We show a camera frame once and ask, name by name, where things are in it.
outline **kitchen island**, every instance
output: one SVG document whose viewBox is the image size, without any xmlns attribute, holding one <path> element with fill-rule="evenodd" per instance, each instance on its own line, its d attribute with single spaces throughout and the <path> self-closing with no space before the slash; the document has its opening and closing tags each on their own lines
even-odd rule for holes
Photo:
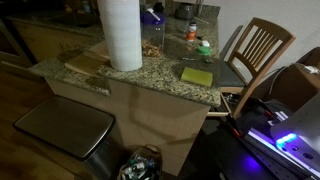
<svg viewBox="0 0 320 180">
<path fill-rule="evenodd" d="M 212 63 L 194 54 L 200 40 L 184 40 L 187 22 L 169 17 L 164 55 L 144 57 L 143 67 L 138 70 L 120 72 L 105 64 L 97 70 L 98 77 L 90 77 L 64 67 L 66 61 L 103 40 L 97 36 L 57 58 L 38 63 L 30 71 L 44 77 L 56 95 L 113 114 L 126 148 L 158 146 L 163 171 L 178 175 L 207 112 L 220 105 L 216 19 L 204 20 L 209 24 L 197 21 L 197 33 L 210 42 Z M 185 61 L 183 57 L 197 59 Z M 212 86 L 182 81 L 185 67 L 212 72 Z"/>
</svg>

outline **paper towel roll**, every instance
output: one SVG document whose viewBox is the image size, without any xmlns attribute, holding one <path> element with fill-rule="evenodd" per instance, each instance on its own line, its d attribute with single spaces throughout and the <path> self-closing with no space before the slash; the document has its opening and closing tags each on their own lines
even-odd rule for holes
<svg viewBox="0 0 320 180">
<path fill-rule="evenodd" d="M 139 0 L 98 0 L 111 66 L 131 71 L 142 66 Z"/>
</svg>

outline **stainless steel trash can lid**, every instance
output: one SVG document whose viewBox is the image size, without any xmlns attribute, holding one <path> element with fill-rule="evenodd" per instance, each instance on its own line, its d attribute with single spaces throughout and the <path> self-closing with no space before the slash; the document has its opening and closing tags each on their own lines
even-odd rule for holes
<svg viewBox="0 0 320 180">
<path fill-rule="evenodd" d="M 32 109 L 14 125 L 85 159 L 111 131 L 114 123 L 110 114 L 55 96 Z"/>
</svg>

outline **jar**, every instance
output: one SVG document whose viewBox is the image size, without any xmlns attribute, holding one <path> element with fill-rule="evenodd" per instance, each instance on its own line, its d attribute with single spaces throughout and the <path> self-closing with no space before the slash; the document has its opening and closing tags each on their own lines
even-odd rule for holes
<svg viewBox="0 0 320 180">
<path fill-rule="evenodd" d="M 163 51 L 165 16 L 154 14 L 160 19 L 157 20 L 149 12 L 141 14 L 142 55 L 146 57 L 159 57 Z"/>
</svg>

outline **cutting board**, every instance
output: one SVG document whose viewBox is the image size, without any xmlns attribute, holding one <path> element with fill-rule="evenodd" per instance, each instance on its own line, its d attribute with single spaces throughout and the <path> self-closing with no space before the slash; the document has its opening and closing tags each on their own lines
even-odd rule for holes
<svg viewBox="0 0 320 180">
<path fill-rule="evenodd" d="M 90 58 L 103 62 L 106 62 L 110 59 L 105 41 L 92 46 L 91 48 L 85 50 L 83 53 Z"/>
<path fill-rule="evenodd" d="M 99 66 L 103 65 L 105 62 L 99 61 L 93 58 L 89 58 L 84 54 L 81 54 L 66 63 L 64 63 L 65 67 L 76 71 L 78 73 L 82 73 L 88 76 L 98 77 L 96 74 Z"/>
</svg>

